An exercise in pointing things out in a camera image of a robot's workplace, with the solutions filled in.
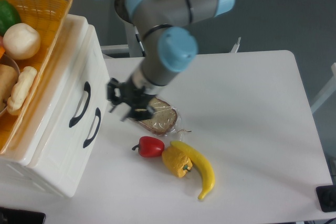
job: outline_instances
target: packaged bread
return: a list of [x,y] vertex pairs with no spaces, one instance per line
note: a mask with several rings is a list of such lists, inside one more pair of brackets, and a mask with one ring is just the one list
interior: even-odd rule
[[7,111],[11,115],[19,115],[21,107],[32,86],[37,70],[33,67],[25,67],[19,75],[17,83],[12,88],[11,95],[7,101]]
[[0,64],[0,111],[6,107],[11,91],[18,79],[14,68]]
[[155,135],[165,135],[176,124],[178,114],[172,106],[159,98],[153,98],[150,103],[155,109],[152,119],[139,121],[139,124]]

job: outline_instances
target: white cabinet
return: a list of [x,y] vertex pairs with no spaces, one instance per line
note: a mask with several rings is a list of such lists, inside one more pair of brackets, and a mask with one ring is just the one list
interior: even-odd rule
[[85,18],[68,15],[48,65],[16,149],[0,157],[0,182],[72,197],[108,103],[109,75]]

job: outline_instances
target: wicker basket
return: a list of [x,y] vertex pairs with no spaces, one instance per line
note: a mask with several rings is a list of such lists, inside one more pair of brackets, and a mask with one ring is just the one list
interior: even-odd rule
[[27,107],[32,100],[37,86],[43,76],[51,52],[64,20],[69,12],[72,0],[7,0],[18,10],[21,20],[36,29],[41,36],[41,47],[38,53],[27,60],[17,60],[22,70],[25,66],[32,66],[38,73],[29,94],[23,104],[19,116],[9,113],[0,118],[0,154],[6,150],[10,140],[19,128]]

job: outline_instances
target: black object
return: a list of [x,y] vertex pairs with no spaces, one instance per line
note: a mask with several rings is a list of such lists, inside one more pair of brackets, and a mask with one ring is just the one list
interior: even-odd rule
[[[116,90],[119,90],[120,95],[117,96]],[[112,78],[107,84],[107,100],[112,102],[114,105],[110,113],[116,108],[120,103],[126,103],[131,107],[130,111],[122,119],[124,121],[126,118],[133,118],[136,121],[142,121],[151,119],[155,112],[154,108],[149,104],[155,95],[145,94],[145,87],[138,89],[132,78],[128,79],[127,82],[119,82],[115,78]]]
[[162,28],[170,28],[173,27],[170,24],[161,24],[161,25],[157,25],[152,27],[151,29],[149,29],[149,31],[147,31],[143,36],[142,36],[142,41],[144,41],[148,36],[150,36],[153,32],[160,30]]
[[324,224],[329,224],[329,223],[332,223],[334,220],[336,220],[336,218],[332,218],[332,219],[330,219],[330,220],[326,221]]
[[43,224],[45,219],[42,212],[0,207],[0,224]]
[[88,81],[85,82],[85,84],[84,84],[84,91],[88,92],[88,98],[86,99],[83,111],[80,113],[79,116],[71,118],[71,120],[69,122],[69,128],[75,126],[82,119],[86,110],[88,109],[90,98],[91,98],[91,86],[90,86]]
[[189,24],[191,24],[194,20],[194,15],[193,15],[194,8],[192,7],[190,0],[185,0],[185,2],[187,4],[188,10],[189,10]]
[[336,186],[318,186],[316,193],[323,212],[336,211]]
[[83,143],[83,148],[88,147],[92,143],[92,141],[95,139],[96,135],[98,134],[98,130],[99,130],[99,127],[100,127],[100,122],[101,122],[101,113],[100,113],[100,109],[99,108],[96,108],[95,117],[96,116],[98,117],[99,121],[98,121],[96,130],[94,131],[94,135],[92,136],[92,138],[85,139],[85,141]]

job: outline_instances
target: green bell pepper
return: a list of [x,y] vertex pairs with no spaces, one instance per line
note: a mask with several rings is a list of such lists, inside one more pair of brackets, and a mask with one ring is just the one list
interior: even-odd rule
[[17,23],[21,23],[21,18],[15,7],[7,0],[0,0],[0,36]]

